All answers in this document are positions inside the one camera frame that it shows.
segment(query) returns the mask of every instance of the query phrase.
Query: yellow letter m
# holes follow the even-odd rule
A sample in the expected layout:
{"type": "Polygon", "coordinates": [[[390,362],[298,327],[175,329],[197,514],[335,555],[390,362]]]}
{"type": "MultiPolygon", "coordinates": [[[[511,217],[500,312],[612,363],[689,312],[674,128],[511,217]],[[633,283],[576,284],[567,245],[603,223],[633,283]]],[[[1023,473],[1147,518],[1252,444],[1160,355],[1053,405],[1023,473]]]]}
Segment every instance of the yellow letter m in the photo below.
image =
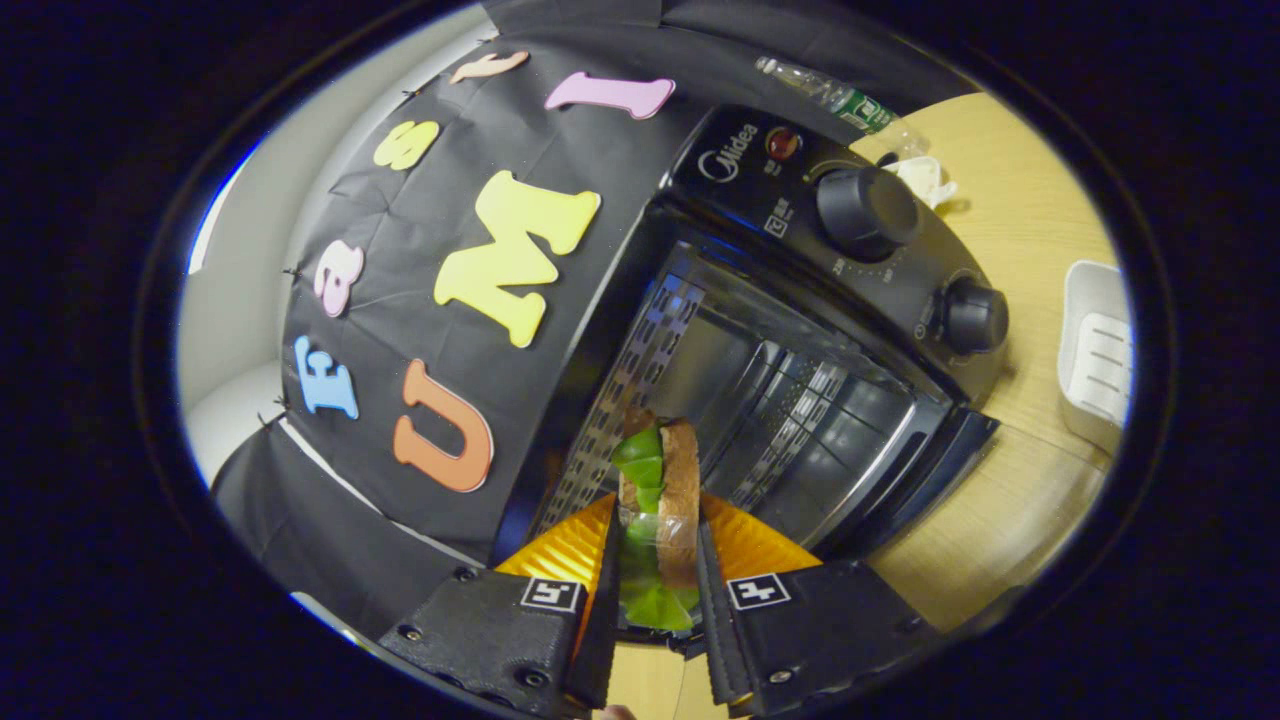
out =
{"type": "Polygon", "coordinates": [[[529,233],[547,240],[552,252],[566,255],[577,247],[599,206],[600,196],[594,192],[564,195],[499,172],[476,197],[476,215],[494,241],[444,259],[435,278],[435,301],[461,300],[506,327],[512,345],[527,347],[547,301],[536,292],[518,297],[502,287],[545,284],[559,277],[529,233]]]}

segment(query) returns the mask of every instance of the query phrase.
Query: bread slice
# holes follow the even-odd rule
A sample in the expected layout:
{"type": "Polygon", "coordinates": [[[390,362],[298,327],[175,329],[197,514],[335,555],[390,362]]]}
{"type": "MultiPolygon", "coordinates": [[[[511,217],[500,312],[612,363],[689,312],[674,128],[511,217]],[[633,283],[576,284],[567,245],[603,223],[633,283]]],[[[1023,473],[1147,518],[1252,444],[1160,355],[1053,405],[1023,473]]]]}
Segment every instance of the bread slice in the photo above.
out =
{"type": "MultiPolygon", "coordinates": [[[[628,438],[657,421],[658,416],[652,410],[627,407],[622,414],[622,437],[623,439],[628,438]]],[[[640,511],[640,505],[636,502],[636,486],[621,473],[618,478],[618,502],[622,503],[622,507],[632,512],[640,511]]]]}
{"type": "Polygon", "coordinates": [[[698,434],[681,418],[662,434],[662,498],[658,501],[658,571],[668,588],[698,587],[698,434]]]}

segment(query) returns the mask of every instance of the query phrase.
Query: wooden table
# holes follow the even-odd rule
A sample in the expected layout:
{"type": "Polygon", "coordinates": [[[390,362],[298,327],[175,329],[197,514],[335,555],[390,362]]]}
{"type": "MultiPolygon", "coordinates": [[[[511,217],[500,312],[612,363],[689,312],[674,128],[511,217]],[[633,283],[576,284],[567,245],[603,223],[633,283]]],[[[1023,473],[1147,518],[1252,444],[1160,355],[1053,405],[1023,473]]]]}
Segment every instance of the wooden table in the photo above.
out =
{"type": "MultiPolygon", "coordinates": [[[[932,142],[956,196],[940,215],[1010,307],[1010,370],[983,411],[1004,423],[991,452],[915,528],[869,560],[918,612],[950,630],[1032,579],[1069,538],[1110,459],[1059,411],[1062,286],[1076,260],[1115,265],[1098,214],[1071,172],[1016,115],[984,94],[908,115],[932,142]]],[[[854,145],[868,158],[872,138],[854,145]]],[[[609,702],[639,720],[727,717],[710,701],[707,657],[620,644],[609,702]]]]}

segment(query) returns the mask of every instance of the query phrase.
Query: screw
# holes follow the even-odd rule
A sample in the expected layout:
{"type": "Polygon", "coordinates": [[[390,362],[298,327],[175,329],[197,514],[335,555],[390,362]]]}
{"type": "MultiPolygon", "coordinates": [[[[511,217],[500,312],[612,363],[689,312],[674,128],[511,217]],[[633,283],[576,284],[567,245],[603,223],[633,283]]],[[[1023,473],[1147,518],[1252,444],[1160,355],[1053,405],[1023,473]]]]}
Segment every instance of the screw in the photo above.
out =
{"type": "Polygon", "coordinates": [[[538,670],[527,670],[520,676],[520,682],[530,688],[540,688],[549,682],[549,678],[538,670]]]}

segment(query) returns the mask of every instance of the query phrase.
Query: oven handle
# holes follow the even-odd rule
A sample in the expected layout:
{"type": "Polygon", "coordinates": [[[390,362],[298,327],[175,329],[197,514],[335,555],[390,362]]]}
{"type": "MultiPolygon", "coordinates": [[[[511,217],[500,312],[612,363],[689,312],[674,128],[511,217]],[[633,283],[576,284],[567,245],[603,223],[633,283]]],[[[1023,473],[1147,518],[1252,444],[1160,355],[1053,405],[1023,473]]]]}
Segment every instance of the oven handle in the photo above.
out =
{"type": "Polygon", "coordinates": [[[867,530],[858,533],[858,544],[867,552],[881,547],[904,528],[928,515],[987,455],[1000,420],[970,409],[960,409],[957,413],[961,418],[956,430],[924,479],[891,498],[867,530]]]}

